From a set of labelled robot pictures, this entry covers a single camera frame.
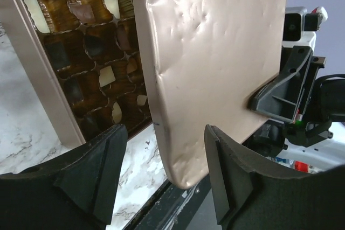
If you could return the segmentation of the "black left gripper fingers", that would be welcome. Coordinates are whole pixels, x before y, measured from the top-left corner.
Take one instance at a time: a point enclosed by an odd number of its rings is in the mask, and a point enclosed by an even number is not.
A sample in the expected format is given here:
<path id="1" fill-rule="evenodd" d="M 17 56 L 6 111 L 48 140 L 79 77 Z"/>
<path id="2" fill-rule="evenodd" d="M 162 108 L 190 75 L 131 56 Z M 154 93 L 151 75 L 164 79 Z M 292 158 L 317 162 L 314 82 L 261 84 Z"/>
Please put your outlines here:
<path id="1" fill-rule="evenodd" d="M 309 46 L 283 47 L 279 74 L 249 100 L 248 108 L 282 122 L 293 122 L 306 106 L 312 90 L 313 50 Z"/>

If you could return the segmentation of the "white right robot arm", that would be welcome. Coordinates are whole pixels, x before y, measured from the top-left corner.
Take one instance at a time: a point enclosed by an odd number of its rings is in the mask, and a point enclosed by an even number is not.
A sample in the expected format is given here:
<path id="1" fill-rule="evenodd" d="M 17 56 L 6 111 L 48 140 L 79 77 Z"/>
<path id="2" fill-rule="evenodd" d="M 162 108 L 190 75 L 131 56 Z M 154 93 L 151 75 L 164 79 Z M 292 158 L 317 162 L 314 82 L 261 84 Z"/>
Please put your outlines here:
<path id="1" fill-rule="evenodd" d="M 268 121 L 238 143 L 204 131 L 222 229 L 344 229 L 344 75 L 308 46 L 284 47 L 278 76 L 250 99 Z"/>

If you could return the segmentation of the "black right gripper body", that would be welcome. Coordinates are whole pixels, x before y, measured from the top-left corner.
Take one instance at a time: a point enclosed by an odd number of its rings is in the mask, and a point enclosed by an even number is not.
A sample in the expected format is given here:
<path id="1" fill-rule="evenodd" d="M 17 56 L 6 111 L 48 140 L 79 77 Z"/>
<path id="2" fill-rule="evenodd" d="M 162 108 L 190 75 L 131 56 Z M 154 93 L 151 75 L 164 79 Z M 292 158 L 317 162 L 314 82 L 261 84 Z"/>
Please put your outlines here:
<path id="1" fill-rule="evenodd" d="M 253 145 L 283 147 L 284 141 L 310 147 L 333 134 L 329 128 L 333 122 L 344 122 L 344 74 L 317 77 L 324 65 L 319 57 L 312 57 L 310 72 L 312 90 L 306 106 L 299 111 L 293 122 L 269 119 L 253 134 Z"/>

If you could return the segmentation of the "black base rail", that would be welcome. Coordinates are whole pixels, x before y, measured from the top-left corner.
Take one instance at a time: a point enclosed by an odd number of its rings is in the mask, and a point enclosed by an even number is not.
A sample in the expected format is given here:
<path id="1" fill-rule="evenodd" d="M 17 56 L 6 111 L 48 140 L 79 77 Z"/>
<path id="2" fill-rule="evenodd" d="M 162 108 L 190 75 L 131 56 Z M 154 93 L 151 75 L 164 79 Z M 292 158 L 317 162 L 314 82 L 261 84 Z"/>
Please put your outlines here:
<path id="1" fill-rule="evenodd" d="M 209 176 L 188 190 L 166 180 L 125 229 L 221 229 Z"/>

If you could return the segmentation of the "gold chocolate tin box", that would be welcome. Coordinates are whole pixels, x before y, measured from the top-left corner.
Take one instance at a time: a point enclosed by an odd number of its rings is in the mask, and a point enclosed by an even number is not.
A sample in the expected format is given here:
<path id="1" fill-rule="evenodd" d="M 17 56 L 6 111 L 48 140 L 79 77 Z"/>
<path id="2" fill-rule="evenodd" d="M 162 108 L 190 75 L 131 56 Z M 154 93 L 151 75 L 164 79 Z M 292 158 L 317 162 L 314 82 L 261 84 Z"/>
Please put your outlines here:
<path id="1" fill-rule="evenodd" d="M 151 124 L 133 0 L 1 0 L 1 22 L 63 145 Z"/>

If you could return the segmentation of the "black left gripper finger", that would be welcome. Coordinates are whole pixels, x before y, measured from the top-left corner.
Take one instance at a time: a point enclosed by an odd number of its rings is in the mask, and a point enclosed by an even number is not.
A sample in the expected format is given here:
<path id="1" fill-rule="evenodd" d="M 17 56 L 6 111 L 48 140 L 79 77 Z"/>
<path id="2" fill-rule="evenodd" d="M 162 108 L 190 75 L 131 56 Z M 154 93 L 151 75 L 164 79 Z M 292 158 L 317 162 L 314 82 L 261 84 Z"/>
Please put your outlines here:
<path id="1" fill-rule="evenodd" d="M 1 229 L 105 229 L 112 221 L 127 129 L 20 173 L 1 175 Z"/>
<path id="2" fill-rule="evenodd" d="M 310 174 L 275 163 L 219 128 L 204 131 L 223 229 L 344 229 L 344 166 Z"/>

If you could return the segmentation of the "rose gold tin lid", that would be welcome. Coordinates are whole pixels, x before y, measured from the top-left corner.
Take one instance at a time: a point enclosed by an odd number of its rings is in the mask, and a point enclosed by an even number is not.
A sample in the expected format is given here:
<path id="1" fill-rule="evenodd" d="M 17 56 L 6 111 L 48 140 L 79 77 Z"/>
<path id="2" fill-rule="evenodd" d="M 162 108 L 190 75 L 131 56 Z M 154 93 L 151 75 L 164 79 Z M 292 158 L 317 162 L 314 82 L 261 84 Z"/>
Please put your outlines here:
<path id="1" fill-rule="evenodd" d="M 286 0 L 133 0 L 161 160 L 181 189 L 208 174 L 204 128 L 241 143 L 267 121 L 252 94 L 279 72 Z"/>

